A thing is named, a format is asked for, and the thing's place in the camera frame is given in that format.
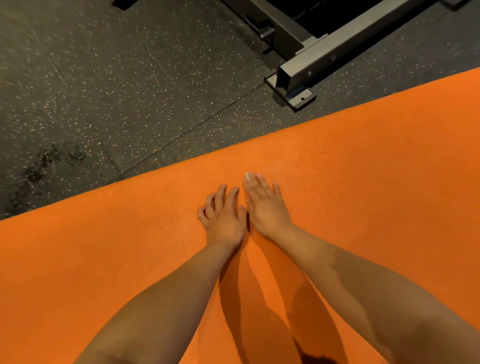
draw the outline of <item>metal frame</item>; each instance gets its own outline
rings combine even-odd
[[[290,106],[299,109],[316,98],[306,86],[310,81],[426,0],[383,0],[320,39],[266,0],[223,1],[288,60],[265,80]]]

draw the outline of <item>person's right hand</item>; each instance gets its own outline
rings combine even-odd
[[[282,229],[291,225],[290,215],[275,182],[273,189],[260,173],[248,173],[243,180],[250,222],[264,237],[275,241]]]

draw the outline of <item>hand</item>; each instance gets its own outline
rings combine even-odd
[[[235,249],[242,242],[247,229],[247,210],[239,206],[235,213],[238,187],[233,187],[223,202],[226,188],[227,185],[223,184],[216,193],[208,195],[205,206],[198,209],[197,214],[207,231],[207,244],[225,244]]]
[[[290,225],[290,215],[283,202],[280,185],[273,189],[260,173],[248,173],[243,180],[250,222],[264,237],[275,242],[279,232]]]

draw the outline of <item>speckled floor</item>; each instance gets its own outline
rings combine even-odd
[[[282,60],[219,0],[1,9],[2,218],[480,66],[480,0],[435,3],[293,112],[263,83]]]

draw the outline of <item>metal bracket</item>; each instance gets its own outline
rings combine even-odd
[[[265,77],[265,81],[284,99],[293,109],[298,110],[317,98],[317,94],[305,86],[300,86],[294,92],[287,94],[284,88],[276,86],[278,72]]]

